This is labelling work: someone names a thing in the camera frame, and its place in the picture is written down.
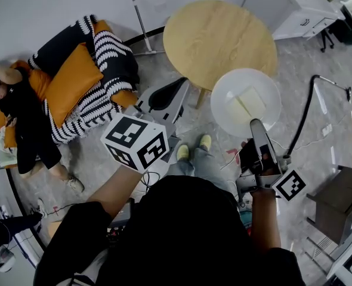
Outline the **light wooden board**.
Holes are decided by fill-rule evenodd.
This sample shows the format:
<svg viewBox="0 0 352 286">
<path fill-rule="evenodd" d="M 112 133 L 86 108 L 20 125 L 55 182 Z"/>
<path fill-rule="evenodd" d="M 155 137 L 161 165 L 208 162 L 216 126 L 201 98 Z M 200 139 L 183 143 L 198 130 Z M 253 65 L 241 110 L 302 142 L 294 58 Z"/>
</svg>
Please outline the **light wooden board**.
<svg viewBox="0 0 352 286">
<path fill-rule="evenodd" d="M 57 232 L 60 225 L 61 225 L 61 221 L 50 222 L 48 224 L 48 235 L 50 236 L 50 238 L 53 238 L 54 234 Z"/>
</svg>

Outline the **white cabinet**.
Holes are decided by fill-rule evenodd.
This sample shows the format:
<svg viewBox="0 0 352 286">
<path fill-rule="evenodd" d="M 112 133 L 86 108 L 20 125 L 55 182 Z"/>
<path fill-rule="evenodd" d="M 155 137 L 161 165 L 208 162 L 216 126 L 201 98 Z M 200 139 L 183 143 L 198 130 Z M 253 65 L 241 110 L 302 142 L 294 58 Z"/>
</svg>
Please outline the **white cabinet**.
<svg viewBox="0 0 352 286">
<path fill-rule="evenodd" d="M 273 39 L 312 38 L 337 20 L 341 8 L 328 0 L 226 0 L 259 18 Z"/>
</svg>

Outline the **person's left yellow shoe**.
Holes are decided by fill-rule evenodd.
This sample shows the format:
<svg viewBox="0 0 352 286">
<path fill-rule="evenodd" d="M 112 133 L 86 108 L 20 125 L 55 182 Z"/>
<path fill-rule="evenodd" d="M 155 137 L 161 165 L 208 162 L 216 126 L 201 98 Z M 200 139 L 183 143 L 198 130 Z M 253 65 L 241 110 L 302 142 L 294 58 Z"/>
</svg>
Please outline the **person's left yellow shoe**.
<svg viewBox="0 0 352 286">
<path fill-rule="evenodd" d="M 190 158 L 190 151 L 189 151 L 188 145 L 186 144 L 180 145 L 177 150 L 177 161 L 189 160 L 189 158 Z"/>
</svg>

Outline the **orange cushion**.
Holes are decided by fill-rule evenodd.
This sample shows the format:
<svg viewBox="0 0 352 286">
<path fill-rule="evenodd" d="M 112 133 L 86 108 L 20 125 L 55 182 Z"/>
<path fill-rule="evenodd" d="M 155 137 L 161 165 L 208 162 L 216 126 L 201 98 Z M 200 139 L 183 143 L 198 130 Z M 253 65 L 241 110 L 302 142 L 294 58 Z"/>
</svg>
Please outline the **orange cushion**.
<svg viewBox="0 0 352 286">
<path fill-rule="evenodd" d="M 80 43 L 60 67 L 45 96 L 54 124 L 60 128 L 79 100 L 101 79 L 85 43 Z"/>
</svg>

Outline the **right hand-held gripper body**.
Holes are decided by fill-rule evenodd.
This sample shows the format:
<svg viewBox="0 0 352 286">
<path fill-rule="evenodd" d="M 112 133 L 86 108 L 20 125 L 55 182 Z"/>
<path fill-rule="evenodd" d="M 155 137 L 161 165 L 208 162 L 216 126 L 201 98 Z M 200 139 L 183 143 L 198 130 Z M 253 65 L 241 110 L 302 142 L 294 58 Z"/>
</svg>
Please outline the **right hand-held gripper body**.
<svg viewBox="0 0 352 286">
<path fill-rule="evenodd" d="M 276 197 L 290 202 L 307 186 L 291 163 L 289 155 L 277 156 L 270 144 L 256 146 L 254 140 L 245 143 L 239 152 L 241 174 L 236 179 L 240 196 L 259 189 L 272 189 Z"/>
</svg>

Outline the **dark wooden stool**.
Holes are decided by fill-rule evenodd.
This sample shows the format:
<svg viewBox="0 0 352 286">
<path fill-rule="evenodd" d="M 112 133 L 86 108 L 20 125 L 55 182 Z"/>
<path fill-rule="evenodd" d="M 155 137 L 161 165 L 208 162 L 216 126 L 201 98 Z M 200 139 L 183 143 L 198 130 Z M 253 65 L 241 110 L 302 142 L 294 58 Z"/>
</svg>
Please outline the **dark wooden stool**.
<svg viewBox="0 0 352 286">
<path fill-rule="evenodd" d="M 307 198 L 316 204 L 315 218 L 307 222 L 337 244 L 352 233 L 352 168 L 338 166 L 338 172 Z"/>
</svg>

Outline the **person's right yellow shoe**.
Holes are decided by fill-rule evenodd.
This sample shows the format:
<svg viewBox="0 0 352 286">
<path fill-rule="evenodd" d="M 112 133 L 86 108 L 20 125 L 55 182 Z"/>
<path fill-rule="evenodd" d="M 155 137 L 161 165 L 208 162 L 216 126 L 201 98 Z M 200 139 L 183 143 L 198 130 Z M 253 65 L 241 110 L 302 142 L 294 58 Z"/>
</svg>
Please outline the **person's right yellow shoe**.
<svg viewBox="0 0 352 286">
<path fill-rule="evenodd" d="M 199 141 L 199 148 L 209 151 L 211 149 L 212 139 L 211 136 L 208 134 L 204 134 L 201 136 Z"/>
</svg>

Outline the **white round plate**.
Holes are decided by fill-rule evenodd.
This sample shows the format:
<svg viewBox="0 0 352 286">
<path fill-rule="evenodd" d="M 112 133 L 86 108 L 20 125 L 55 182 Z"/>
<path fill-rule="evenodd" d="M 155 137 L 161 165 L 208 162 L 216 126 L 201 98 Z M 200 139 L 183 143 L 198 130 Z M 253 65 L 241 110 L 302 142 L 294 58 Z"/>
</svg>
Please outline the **white round plate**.
<svg viewBox="0 0 352 286">
<path fill-rule="evenodd" d="M 278 121 L 282 109 L 280 93 L 274 80 L 254 69 L 235 69 L 221 77 L 211 93 L 211 111 L 216 123 L 230 135 L 240 138 L 252 137 L 250 121 L 239 123 L 226 111 L 226 103 L 240 95 L 248 87 L 254 87 L 264 101 L 266 111 L 262 121 L 269 131 Z"/>
</svg>

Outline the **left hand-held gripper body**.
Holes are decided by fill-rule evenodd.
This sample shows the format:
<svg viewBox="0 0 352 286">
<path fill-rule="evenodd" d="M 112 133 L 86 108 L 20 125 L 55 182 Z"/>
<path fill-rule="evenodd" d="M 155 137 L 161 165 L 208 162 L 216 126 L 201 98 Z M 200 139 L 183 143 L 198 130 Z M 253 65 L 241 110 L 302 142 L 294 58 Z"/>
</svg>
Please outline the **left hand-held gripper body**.
<svg viewBox="0 0 352 286">
<path fill-rule="evenodd" d="M 101 142 L 116 162 L 143 174 L 159 160 L 169 161 L 180 140 L 175 133 L 179 117 L 179 113 L 130 105 L 115 115 Z"/>
</svg>

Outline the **black office chair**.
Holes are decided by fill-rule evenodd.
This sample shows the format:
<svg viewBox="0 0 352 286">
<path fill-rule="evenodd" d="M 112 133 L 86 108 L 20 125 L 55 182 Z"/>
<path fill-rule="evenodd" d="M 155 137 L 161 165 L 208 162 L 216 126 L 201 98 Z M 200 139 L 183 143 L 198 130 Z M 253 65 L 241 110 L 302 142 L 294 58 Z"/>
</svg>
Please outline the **black office chair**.
<svg viewBox="0 0 352 286">
<path fill-rule="evenodd" d="M 320 51 L 322 53 L 326 52 L 326 49 L 327 47 L 329 46 L 330 49 L 334 49 L 334 42 L 330 36 L 330 32 L 329 32 L 329 29 L 323 29 L 321 32 L 320 32 L 320 35 L 321 35 L 321 38 L 322 38 L 322 47 L 320 49 Z"/>
</svg>

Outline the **white floor mop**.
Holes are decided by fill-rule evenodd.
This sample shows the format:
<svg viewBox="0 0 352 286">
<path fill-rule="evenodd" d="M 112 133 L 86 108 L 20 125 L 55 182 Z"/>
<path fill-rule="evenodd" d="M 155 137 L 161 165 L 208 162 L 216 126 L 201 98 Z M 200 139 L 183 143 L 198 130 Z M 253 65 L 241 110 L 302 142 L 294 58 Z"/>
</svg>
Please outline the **white floor mop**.
<svg viewBox="0 0 352 286">
<path fill-rule="evenodd" d="M 156 54 L 165 53 L 164 50 L 154 50 L 151 47 L 151 44 L 150 44 L 150 41 L 149 41 L 149 37 L 147 36 L 146 30 L 145 30 L 145 27 L 144 27 L 144 24 L 143 24 L 143 21 L 142 21 L 142 18 L 141 18 L 140 10 L 139 10 L 138 5 L 137 5 L 137 0 L 132 0 L 132 3 L 133 3 L 133 6 L 134 6 L 134 9 L 135 9 L 135 12 L 136 12 L 140 27 L 141 27 L 141 31 L 142 31 L 143 36 L 144 36 L 144 42 L 146 44 L 146 48 L 147 48 L 147 51 L 141 52 L 141 53 L 136 53 L 136 54 L 134 54 L 134 56 L 140 57 L 140 56 L 146 56 L 146 55 L 156 55 Z"/>
</svg>

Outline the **pale yellow food slices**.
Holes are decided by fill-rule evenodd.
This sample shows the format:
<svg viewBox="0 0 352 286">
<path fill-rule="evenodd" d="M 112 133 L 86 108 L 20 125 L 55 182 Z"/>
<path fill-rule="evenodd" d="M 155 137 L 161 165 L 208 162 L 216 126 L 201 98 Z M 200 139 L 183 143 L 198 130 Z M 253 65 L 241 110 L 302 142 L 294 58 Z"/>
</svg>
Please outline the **pale yellow food slices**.
<svg viewBox="0 0 352 286">
<path fill-rule="evenodd" d="M 264 101 L 254 87 L 248 87 L 240 95 L 235 95 L 225 108 L 231 118 L 239 123 L 261 119 L 266 111 Z"/>
</svg>

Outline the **person's grey jeans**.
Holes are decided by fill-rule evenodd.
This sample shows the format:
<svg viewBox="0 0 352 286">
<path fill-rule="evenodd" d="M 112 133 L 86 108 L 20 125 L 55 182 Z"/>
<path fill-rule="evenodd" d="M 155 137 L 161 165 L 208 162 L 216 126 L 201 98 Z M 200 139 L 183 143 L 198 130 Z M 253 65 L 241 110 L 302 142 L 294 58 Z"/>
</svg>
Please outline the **person's grey jeans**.
<svg viewBox="0 0 352 286">
<path fill-rule="evenodd" d="M 194 149 L 192 161 L 182 158 L 178 159 L 175 164 L 170 165 L 167 175 L 195 176 L 210 181 L 221 190 L 231 192 L 230 185 L 223 178 L 215 157 L 201 147 Z"/>
</svg>

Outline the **person's black shirt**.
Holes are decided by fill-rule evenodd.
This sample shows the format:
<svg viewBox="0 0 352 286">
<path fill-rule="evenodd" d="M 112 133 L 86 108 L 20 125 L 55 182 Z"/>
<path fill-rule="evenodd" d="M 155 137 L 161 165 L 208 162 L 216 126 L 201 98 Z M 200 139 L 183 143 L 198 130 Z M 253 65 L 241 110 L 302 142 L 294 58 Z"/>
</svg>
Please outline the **person's black shirt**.
<svg viewBox="0 0 352 286">
<path fill-rule="evenodd" d="M 114 247 L 102 205 L 74 205 L 33 285 L 73 282 L 105 251 L 93 286 L 305 286 L 292 252 L 257 252 L 235 204 L 230 193 L 204 179 L 166 176 L 138 203 Z"/>
</svg>

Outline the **person's right forearm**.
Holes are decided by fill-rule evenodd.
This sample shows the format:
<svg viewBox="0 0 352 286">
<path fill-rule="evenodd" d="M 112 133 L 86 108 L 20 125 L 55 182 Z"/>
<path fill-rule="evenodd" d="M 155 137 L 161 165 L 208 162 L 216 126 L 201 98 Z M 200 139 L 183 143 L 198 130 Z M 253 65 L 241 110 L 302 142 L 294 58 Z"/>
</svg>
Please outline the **person's right forearm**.
<svg viewBox="0 0 352 286">
<path fill-rule="evenodd" d="M 262 254 L 272 248 L 281 248 L 276 196 L 271 189 L 258 189 L 252 193 L 251 239 Z"/>
</svg>

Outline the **person's left forearm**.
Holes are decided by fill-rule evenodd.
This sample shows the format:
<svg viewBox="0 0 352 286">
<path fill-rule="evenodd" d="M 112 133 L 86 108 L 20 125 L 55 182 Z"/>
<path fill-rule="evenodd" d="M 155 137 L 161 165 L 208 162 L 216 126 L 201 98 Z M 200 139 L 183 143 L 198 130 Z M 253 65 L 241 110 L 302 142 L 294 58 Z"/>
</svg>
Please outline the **person's left forearm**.
<svg viewBox="0 0 352 286">
<path fill-rule="evenodd" d="M 126 166 L 120 166 L 107 182 L 87 199 L 87 202 L 100 203 L 104 211 L 114 219 L 142 177 L 142 174 Z"/>
</svg>

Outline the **round wooden table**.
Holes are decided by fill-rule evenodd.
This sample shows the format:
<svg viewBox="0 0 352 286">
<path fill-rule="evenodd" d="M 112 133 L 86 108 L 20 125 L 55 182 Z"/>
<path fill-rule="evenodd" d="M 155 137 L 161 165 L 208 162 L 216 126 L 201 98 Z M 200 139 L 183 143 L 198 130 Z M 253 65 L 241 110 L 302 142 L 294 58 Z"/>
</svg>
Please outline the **round wooden table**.
<svg viewBox="0 0 352 286">
<path fill-rule="evenodd" d="M 267 26 L 225 1 L 195 1 L 173 13 L 163 46 L 174 68 L 200 89 L 196 108 L 231 70 L 255 69 L 270 77 L 277 72 L 276 44 Z"/>
</svg>

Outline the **black equipment case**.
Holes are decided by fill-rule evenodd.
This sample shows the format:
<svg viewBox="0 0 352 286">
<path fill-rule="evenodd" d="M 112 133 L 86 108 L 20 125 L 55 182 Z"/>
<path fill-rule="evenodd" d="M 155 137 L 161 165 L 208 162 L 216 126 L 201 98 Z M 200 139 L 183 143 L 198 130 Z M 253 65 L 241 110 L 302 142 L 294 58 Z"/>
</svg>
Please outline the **black equipment case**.
<svg viewBox="0 0 352 286">
<path fill-rule="evenodd" d="M 116 245 L 116 243 L 119 241 L 122 231 L 131 218 L 134 207 L 135 200 L 130 198 L 110 223 L 109 227 L 107 228 L 107 239 L 110 246 Z"/>
</svg>

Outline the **person's yellow shoe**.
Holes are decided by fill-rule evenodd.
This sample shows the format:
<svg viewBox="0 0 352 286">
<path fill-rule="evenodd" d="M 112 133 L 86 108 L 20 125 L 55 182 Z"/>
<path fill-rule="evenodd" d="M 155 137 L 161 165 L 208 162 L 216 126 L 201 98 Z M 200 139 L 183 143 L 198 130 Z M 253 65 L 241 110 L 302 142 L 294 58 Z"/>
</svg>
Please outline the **person's yellow shoe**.
<svg viewBox="0 0 352 286">
<path fill-rule="evenodd" d="M 189 158 L 190 158 L 190 151 L 189 151 L 188 145 L 186 144 L 180 145 L 177 150 L 177 161 L 189 160 Z"/>
<path fill-rule="evenodd" d="M 212 139 L 211 136 L 208 134 L 204 134 L 201 136 L 199 141 L 199 148 L 209 151 L 211 149 Z"/>
</svg>

